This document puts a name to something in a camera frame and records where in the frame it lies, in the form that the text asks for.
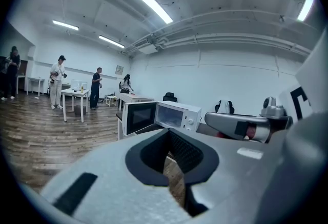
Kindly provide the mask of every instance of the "trash bin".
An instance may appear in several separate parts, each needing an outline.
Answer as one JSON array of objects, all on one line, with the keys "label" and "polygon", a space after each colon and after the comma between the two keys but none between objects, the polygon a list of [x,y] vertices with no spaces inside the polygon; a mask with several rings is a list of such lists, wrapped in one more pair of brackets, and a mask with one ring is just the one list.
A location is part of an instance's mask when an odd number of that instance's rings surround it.
[{"label": "trash bin", "polygon": [[[83,115],[87,113],[87,107],[83,107]],[[81,116],[81,106],[74,106],[74,114],[76,116]]]}]

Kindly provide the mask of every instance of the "person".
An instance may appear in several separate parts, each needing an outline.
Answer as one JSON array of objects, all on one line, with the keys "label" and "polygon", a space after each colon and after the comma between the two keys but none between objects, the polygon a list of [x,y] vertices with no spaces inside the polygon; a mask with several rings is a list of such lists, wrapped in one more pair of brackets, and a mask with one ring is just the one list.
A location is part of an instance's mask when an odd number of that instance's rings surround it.
[{"label": "person", "polygon": [[2,84],[4,96],[1,100],[6,100],[8,97],[9,87],[11,86],[11,97],[10,99],[14,99],[16,95],[16,77],[17,72],[21,66],[21,57],[18,54],[18,50],[16,46],[11,48],[10,55],[5,60],[4,68],[2,69]]},{"label": "person", "polygon": [[101,88],[102,85],[100,81],[102,78],[100,78],[100,74],[102,72],[102,68],[98,67],[97,72],[93,75],[92,83],[91,83],[91,95],[90,95],[90,108],[91,110],[95,110],[98,106],[98,100],[99,100],[99,87]]},{"label": "person", "polygon": [[132,91],[129,74],[127,74],[119,84],[120,84],[121,93],[129,94],[129,92]]},{"label": "person", "polygon": [[55,63],[50,70],[50,99],[51,99],[51,108],[55,109],[55,106],[62,109],[60,105],[60,97],[62,95],[62,77],[66,77],[65,67],[63,62],[66,58],[61,55],[58,59],[58,62]]}]

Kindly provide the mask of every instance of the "trousers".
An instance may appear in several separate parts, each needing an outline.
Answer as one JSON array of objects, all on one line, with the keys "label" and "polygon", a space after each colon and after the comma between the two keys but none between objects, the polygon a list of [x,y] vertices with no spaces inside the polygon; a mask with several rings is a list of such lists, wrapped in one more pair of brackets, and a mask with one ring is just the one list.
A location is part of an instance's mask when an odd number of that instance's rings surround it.
[{"label": "trousers", "polygon": [[4,98],[8,97],[8,92],[11,87],[11,95],[16,95],[16,74],[7,73],[3,75],[3,91],[4,91]]},{"label": "trousers", "polygon": [[90,108],[96,107],[99,100],[99,88],[97,89],[91,89],[90,94]]},{"label": "trousers", "polygon": [[53,106],[60,105],[60,97],[62,95],[62,81],[55,80],[50,83],[50,100]]}]

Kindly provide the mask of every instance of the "man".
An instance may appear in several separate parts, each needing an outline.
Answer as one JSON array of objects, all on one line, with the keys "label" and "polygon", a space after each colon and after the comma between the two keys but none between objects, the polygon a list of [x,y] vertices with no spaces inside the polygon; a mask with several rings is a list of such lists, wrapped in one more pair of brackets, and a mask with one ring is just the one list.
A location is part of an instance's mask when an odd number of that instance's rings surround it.
[{"label": "man", "polygon": [[91,84],[91,95],[90,95],[90,108],[91,110],[96,110],[98,99],[99,99],[99,87],[102,87],[102,84],[100,81],[102,78],[100,78],[100,74],[102,72],[102,68],[98,67],[97,72],[93,75],[92,78],[92,84]]},{"label": "man", "polygon": [[51,108],[55,109],[55,106],[62,109],[60,105],[60,96],[62,94],[62,77],[66,77],[65,67],[63,62],[65,57],[61,55],[58,59],[58,62],[55,63],[50,70],[50,99],[51,99]]}]

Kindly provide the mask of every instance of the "black t-shirt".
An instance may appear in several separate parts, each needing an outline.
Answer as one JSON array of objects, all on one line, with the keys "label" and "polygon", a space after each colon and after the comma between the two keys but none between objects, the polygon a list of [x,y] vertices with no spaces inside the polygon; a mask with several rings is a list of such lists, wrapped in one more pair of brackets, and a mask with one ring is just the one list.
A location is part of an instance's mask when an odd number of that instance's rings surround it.
[{"label": "black t-shirt", "polygon": [[[95,73],[94,75],[93,75],[93,78],[92,78],[92,80],[97,80],[97,79],[99,79],[100,78],[100,74],[98,74],[98,73]],[[98,81],[98,82],[95,82],[95,83],[93,83],[92,81],[91,81],[91,89],[95,89],[95,90],[98,90],[99,89],[99,86],[100,86],[100,81]]]},{"label": "black t-shirt", "polygon": [[[16,63],[17,65],[19,65],[19,55],[17,56],[12,56],[10,58],[13,63]],[[13,65],[9,65],[8,66],[8,70],[7,70],[7,74],[16,74],[17,73],[17,66],[13,66]]]}]

